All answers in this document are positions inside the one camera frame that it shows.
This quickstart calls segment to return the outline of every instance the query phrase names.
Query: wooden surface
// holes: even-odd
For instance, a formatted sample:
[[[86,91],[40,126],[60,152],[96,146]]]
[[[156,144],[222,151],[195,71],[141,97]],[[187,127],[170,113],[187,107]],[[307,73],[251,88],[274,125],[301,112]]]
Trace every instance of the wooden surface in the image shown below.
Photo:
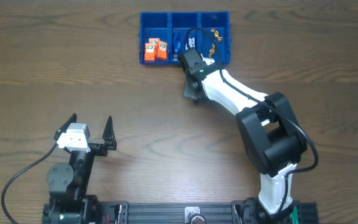
[[[0,198],[73,112],[99,142],[113,117],[118,150],[95,160],[88,191],[101,200],[257,196],[232,115],[184,99],[181,69],[139,64],[140,11],[213,10],[231,12],[231,75],[283,92],[318,147],[293,198],[318,202],[321,223],[358,222],[358,0],[0,1]],[[300,167],[312,159],[308,150]],[[19,223],[40,223],[46,174],[66,161],[56,150],[13,183],[6,201]]]

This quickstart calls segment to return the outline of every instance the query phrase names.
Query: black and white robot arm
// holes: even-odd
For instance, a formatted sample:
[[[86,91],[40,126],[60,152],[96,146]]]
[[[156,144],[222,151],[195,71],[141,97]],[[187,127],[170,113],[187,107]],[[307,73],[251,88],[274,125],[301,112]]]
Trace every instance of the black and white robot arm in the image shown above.
[[[187,92],[193,92],[196,100],[213,100],[235,115],[247,154],[260,172],[261,190],[257,201],[260,222],[267,223],[286,217],[292,212],[292,174],[288,176],[287,183],[284,175],[296,169],[301,153],[306,150],[306,141],[287,120],[281,119],[238,90],[272,106],[298,125],[288,100],[281,93],[268,96],[252,90],[231,77],[213,59],[199,55],[195,49],[184,52],[179,61],[186,73]],[[279,127],[266,133],[263,126],[277,121]]]

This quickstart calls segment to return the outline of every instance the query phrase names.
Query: blue tray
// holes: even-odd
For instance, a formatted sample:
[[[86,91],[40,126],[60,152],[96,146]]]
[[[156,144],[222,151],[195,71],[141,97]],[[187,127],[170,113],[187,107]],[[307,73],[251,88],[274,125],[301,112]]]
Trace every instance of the blue tray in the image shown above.
[[[210,32],[212,27],[219,31],[223,37],[222,42],[218,42],[218,47],[222,53],[224,64],[230,62],[230,16],[227,11],[219,12],[141,12],[139,29],[139,60],[143,65],[178,65],[177,59],[173,58],[173,35],[180,34],[180,53],[185,51],[185,36],[189,28],[201,27]],[[212,41],[208,36],[198,30],[192,31],[196,37],[197,51],[207,57],[212,47]],[[149,38],[159,38],[168,44],[168,60],[166,62],[156,59],[154,62],[145,62],[144,44],[149,42]]]

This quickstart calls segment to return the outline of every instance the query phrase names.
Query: orange box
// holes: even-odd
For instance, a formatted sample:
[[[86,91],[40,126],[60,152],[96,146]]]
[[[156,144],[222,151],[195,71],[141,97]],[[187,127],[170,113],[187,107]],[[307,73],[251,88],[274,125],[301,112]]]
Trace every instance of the orange box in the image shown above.
[[[149,38],[149,44],[154,44],[155,56],[157,56],[157,43],[159,40],[159,38]]]
[[[154,62],[156,51],[157,49],[154,47],[154,44],[144,44],[144,61]]]
[[[166,61],[168,58],[168,44],[164,41],[158,41],[157,59]]]

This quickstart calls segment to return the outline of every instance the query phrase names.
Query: wooden table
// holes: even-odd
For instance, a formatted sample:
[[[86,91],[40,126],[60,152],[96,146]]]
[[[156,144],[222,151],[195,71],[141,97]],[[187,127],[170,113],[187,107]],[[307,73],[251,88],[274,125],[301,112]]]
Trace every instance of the wooden table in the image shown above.
[[[257,196],[233,116],[185,99],[181,69],[139,64],[140,11],[217,10],[231,12],[231,75],[284,93],[318,147],[293,198],[317,202],[321,223],[358,222],[358,0],[0,1],[0,198],[73,112],[97,142],[113,117],[118,150],[95,160],[88,189],[101,200]],[[56,150],[13,183],[7,207],[19,223],[40,223],[47,172],[68,158]],[[312,161],[308,150],[300,167]]]

